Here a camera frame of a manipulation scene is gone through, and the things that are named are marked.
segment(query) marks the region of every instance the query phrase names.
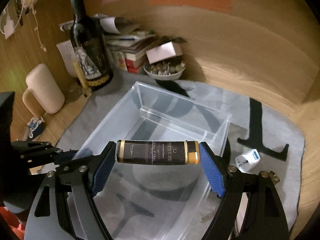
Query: blue gripper pad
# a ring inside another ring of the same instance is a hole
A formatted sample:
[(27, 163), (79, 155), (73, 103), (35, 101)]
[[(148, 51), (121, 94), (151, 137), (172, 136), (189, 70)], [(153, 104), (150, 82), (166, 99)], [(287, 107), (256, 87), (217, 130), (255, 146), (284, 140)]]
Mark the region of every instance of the blue gripper pad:
[(200, 164), (209, 181), (211, 189), (219, 197), (223, 197), (226, 192), (227, 172), (223, 166), (221, 157), (215, 156), (207, 143), (199, 143)]
[(115, 162), (115, 151), (111, 151), (106, 154), (106, 156), (100, 162), (92, 176), (91, 193), (93, 196), (96, 196), (103, 190)]

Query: small pink box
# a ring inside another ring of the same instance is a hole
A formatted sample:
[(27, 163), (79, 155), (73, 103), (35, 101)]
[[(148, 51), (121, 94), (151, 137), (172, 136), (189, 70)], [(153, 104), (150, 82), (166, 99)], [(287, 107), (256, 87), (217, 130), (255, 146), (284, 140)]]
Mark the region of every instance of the small pink box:
[(147, 51), (147, 56), (150, 64), (181, 55), (182, 49), (180, 44), (174, 42), (169, 42)]

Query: textured blue rubber pad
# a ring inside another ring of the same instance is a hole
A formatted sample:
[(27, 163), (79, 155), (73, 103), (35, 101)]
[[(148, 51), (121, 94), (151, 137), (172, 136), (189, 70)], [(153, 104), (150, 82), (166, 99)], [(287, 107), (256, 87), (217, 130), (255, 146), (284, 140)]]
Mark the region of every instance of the textured blue rubber pad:
[(115, 162), (115, 155), (107, 154), (106, 157), (100, 163), (99, 167), (96, 169), (96, 172), (93, 175), (91, 189), (93, 196), (96, 196), (99, 192), (103, 190)]
[(223, 185), (222, 172), (219, 171), (219, 168), (215, 165), (209, 153), (201, 143), (199, 144), (199, 150), (200, 164), (204, 170), (205, 175), (207, 176), (212, 191), (216, 192), (219, 197), (223, 197), (226, 192), (226, 188)]

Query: screw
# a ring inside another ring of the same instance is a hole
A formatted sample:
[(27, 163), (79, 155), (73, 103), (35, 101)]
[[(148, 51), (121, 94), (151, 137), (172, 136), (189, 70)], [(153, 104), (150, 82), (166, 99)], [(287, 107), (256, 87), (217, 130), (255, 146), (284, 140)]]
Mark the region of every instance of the screw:
[(88, 167), (85, 165), (79, 167), (80, 172), (85, 172), (87, 169), (88, 169)]
[(236, 171), (237, 171), (237, 167), (236, 167), (236, 166), (233, 166), (233, 165), (230, 165), (230, 166), (228, 167), (228, 171), (230, 171), (230, 172), (236, 172)]
[(54, 175), (54, 171), (49, 171), (47, 173), (47, 177), (51, 178)]
[(266, 171), (262, 171), (261, 176), (264, 178), (267, 178), (269, 176), (269, 174)]

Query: bowl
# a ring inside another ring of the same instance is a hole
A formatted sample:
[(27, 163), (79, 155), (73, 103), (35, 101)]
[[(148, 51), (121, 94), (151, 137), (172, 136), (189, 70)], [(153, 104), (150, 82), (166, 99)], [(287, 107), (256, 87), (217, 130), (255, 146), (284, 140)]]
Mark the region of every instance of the bowl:
[(171, 74), (171, 75), (153, 74), (153, 73), (149, 72), (148, 70), (146, 70), (146, 66), (145, 65), (143, 66), (143, 69), (144, 69), (144, 71), (147, 73), (147, 75), (149, 77), (152, 77), (153, 79), (156, 79), (156, 80), (167, 81), (167, 80), (178, 80), (181, 77), (183, 71), (186, 69), (186, 66), (184, 66), (182, 71), (180, 71), (178, 73)]

